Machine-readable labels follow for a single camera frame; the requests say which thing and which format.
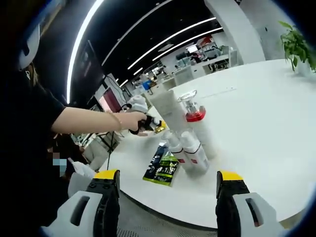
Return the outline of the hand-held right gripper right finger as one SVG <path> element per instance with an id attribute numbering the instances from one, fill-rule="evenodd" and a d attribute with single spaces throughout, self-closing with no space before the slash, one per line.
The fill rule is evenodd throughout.
<path id="1" fill-rule="evenodd" d="M 216 199 L 219 237 L 280 237 L 284 233 L 275 209 L 251 193 L 237 173 L 217 172 Z"/>

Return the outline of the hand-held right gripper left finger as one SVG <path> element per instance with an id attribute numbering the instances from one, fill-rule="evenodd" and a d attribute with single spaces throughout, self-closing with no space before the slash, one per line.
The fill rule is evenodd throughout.
<path id="1" fill-rule="evenodd" d="M 117 235 L 120 171 L 105 170 L 92 179 L 74 174 L 69 195 L 57 211 L 57 218 L 45 228 L 47 237 L 115 237 Z"/>

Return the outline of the person's left hand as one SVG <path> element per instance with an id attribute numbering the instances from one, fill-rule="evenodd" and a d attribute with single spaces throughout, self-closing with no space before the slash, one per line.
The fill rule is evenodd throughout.
<path id="1" fill-rule="evenodd" d="M 146 120 L 147 116 L 142 112 L 130 112 L 123 113 L 121 115 L 121 123 L 124 129 L 128 129 L 133 131 L 136 135 L 145 137 L 148 136 L 144 129 L 139 128 L 139 122 L 142 120 Z"/>

